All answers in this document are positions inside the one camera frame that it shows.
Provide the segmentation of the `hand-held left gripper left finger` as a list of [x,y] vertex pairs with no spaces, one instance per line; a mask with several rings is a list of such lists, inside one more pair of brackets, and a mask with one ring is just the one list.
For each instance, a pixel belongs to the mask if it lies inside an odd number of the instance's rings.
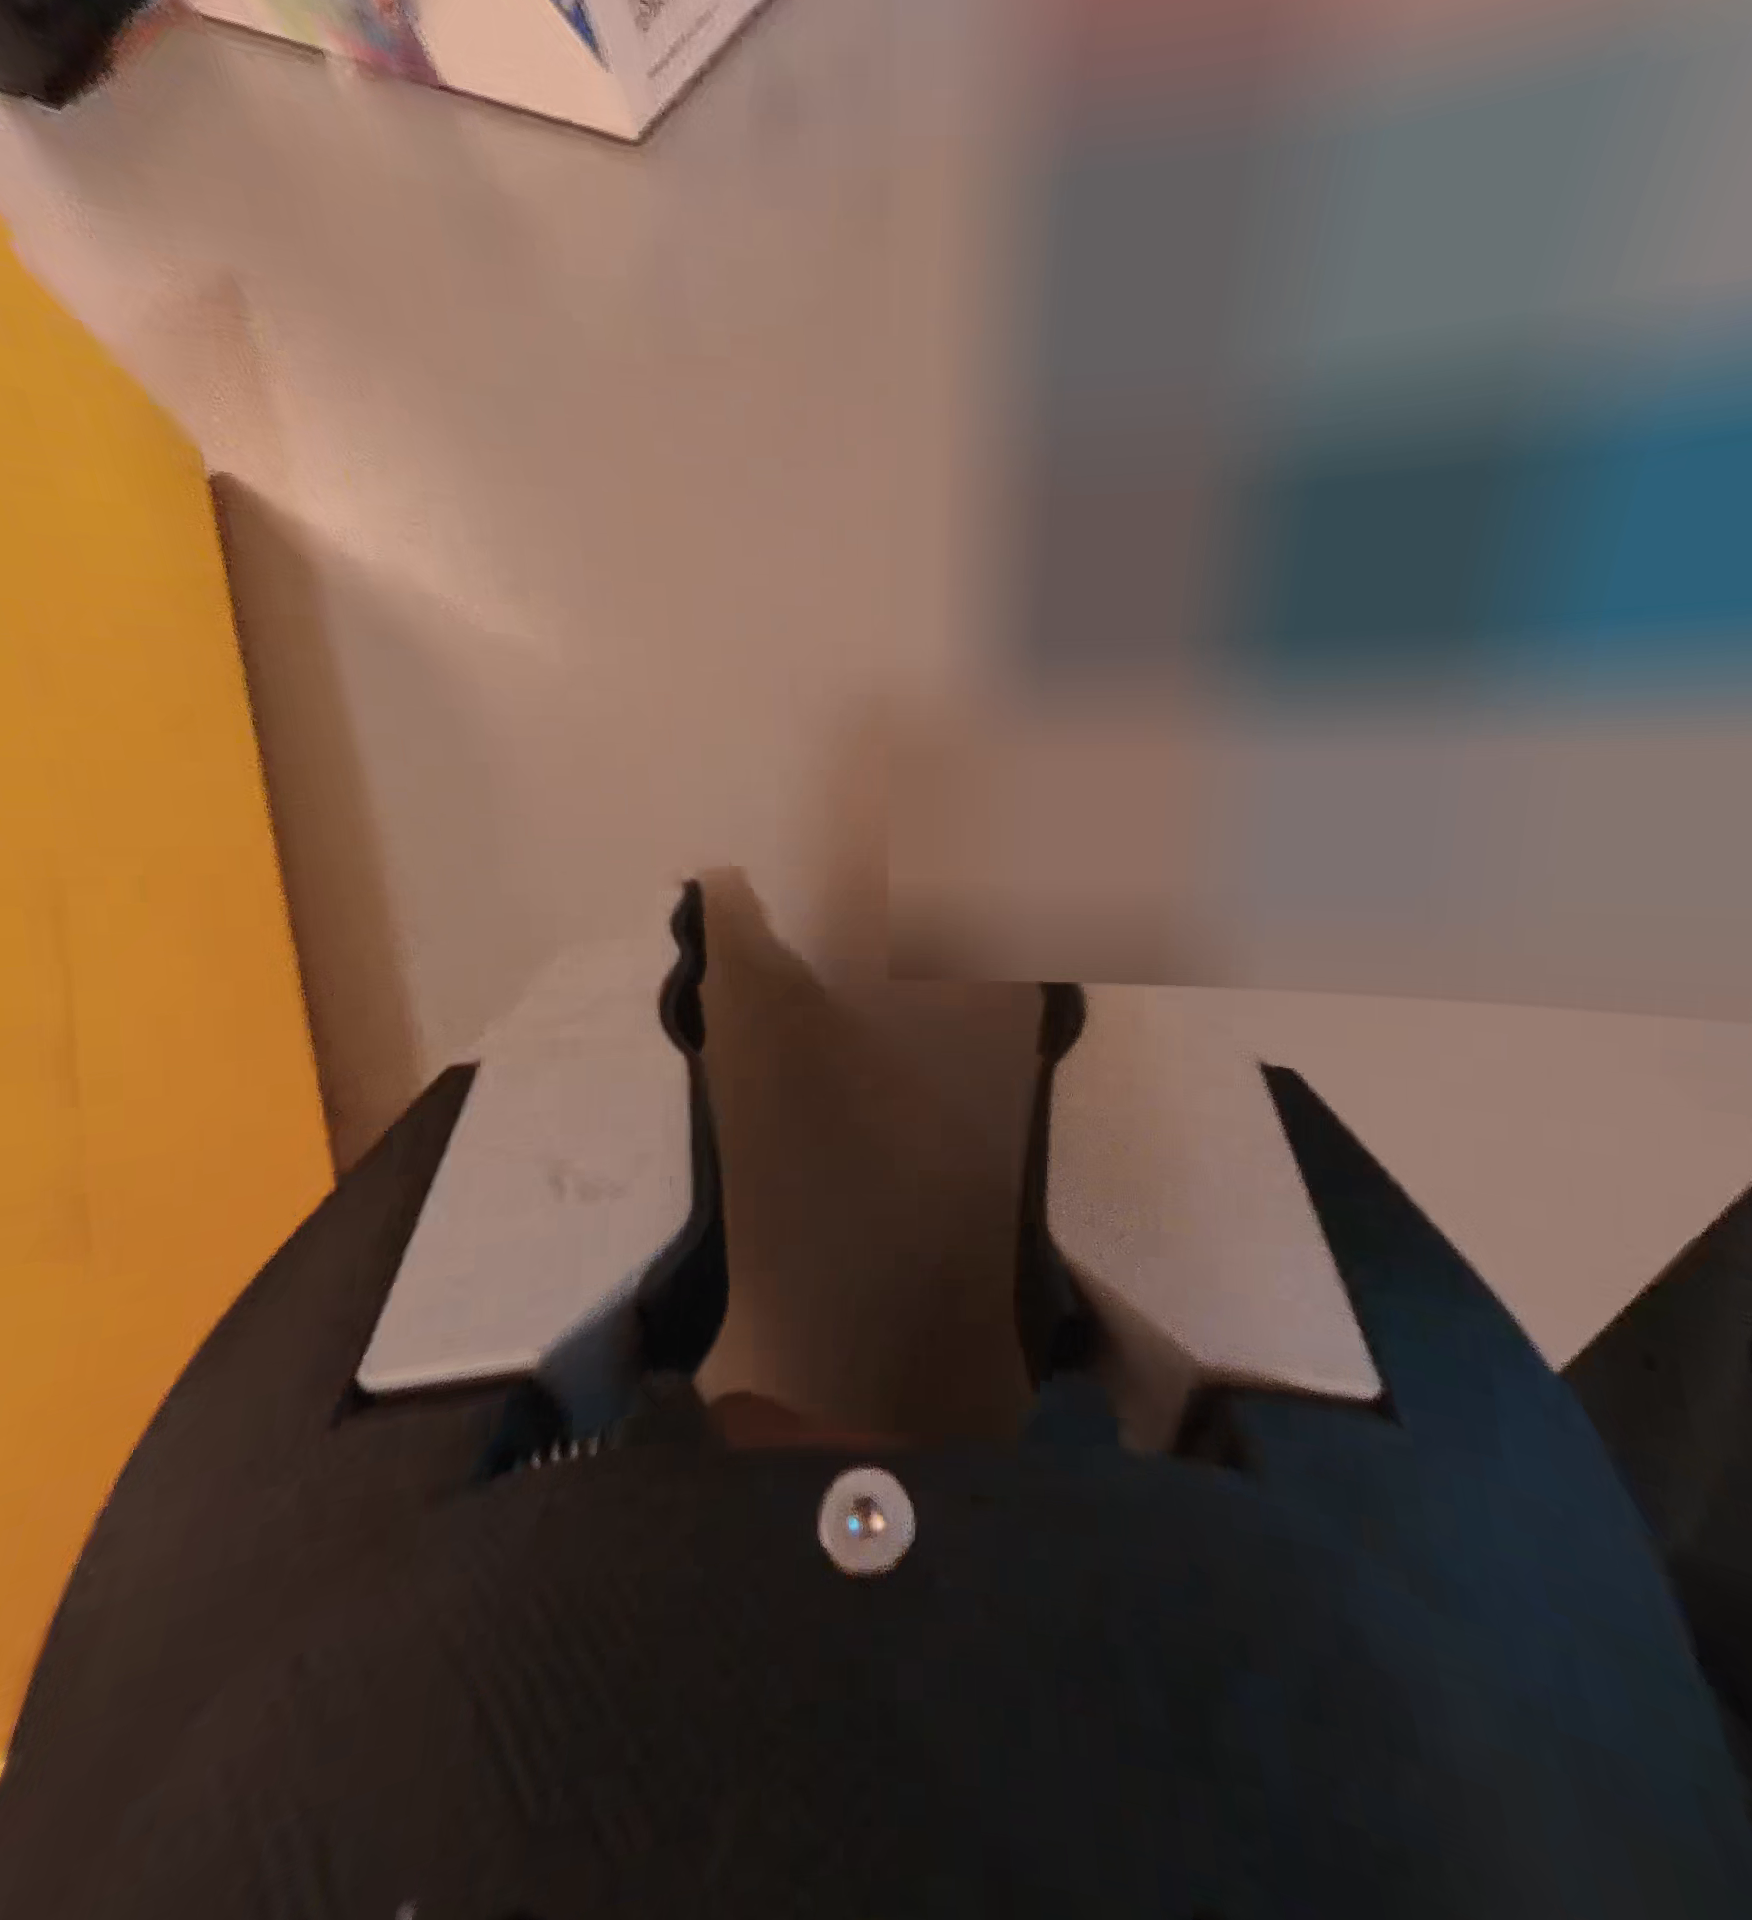
[[683,881],[644,928],[559,954],[491,1026],[363,1389],[633,1398],[702,1369],[729,1308],[705,970],[702,888]]

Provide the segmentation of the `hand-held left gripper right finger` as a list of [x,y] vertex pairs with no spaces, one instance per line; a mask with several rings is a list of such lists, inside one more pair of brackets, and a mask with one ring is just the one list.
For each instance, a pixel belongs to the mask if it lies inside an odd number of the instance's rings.
[[1263,1046],[1226,998],[1039,988],[1017,1335],[1032,1382],[1089,1373],[1119,1406],[1382,1395]]

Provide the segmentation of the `yellow plastic bin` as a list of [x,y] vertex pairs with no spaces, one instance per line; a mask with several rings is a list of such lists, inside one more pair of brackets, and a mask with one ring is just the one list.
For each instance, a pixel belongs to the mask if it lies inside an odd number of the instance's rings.
[[0,1755],[124,1462],[330,1177],[212,480],[0,224]]

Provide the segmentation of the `cartoon printed puzzle box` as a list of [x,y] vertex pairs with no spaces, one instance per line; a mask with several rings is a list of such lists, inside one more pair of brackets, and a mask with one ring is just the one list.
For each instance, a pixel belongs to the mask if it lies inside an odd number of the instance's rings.
[[764,2],[192,2],[192,11],[363,75],[636,146]]

